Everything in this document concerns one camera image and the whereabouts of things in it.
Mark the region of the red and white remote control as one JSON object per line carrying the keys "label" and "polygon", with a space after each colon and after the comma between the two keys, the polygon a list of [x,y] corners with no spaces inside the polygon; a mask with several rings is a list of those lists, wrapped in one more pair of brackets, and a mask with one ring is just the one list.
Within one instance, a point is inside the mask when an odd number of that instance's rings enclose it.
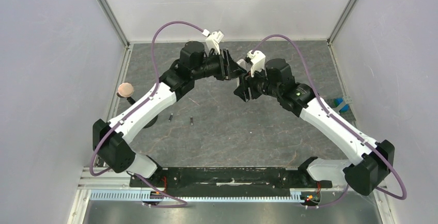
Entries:
{"label": "red and white remote control", "polygon": [[247,75],[247,63],[245,59],[240,59],[237,61],[238,69],[239,69],[239,80],[243,80]]}

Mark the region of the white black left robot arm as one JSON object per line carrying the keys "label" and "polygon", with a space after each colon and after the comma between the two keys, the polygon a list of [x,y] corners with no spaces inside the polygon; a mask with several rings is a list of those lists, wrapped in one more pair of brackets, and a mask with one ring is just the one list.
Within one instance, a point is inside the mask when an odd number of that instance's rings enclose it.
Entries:
{"label": "white black left robot arm", "polygon": [[213,76],[225,81],[246,73],[245,60],[234,61],[227,49],[206,51],[201,42],[187,42],[179,59],[147,94],[115,118],[99,119],[93,124],[93,155],[103,159],[115,173],[137,173],[148,186],[158,186],[162,180],[158,164],[147,156],[136,154],[130,142],[144,127],[152,125],[159,113],[190,92],[196,80]]}

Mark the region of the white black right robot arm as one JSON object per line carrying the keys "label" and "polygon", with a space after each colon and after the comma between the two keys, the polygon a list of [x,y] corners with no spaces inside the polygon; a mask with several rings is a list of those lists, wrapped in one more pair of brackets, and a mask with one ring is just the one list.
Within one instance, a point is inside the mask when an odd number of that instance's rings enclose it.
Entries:
{"label": "white black right robot arm", "polygon": [[277,99],[280,106],[311,124],[332,141],[346,160],[306,160],[298,173],[299,182],[311,187],[318,181],[349,185],[367,196],[389,175],[387,164],[393,164],[395,147],[387,140],[376,141],[348,123],[331,109],[324,99],[315,96],[312,88],[295,81],[290,65],[281,58],[268,62],[237,62],[240,76],[234,94],[243,101],[262,95]]}

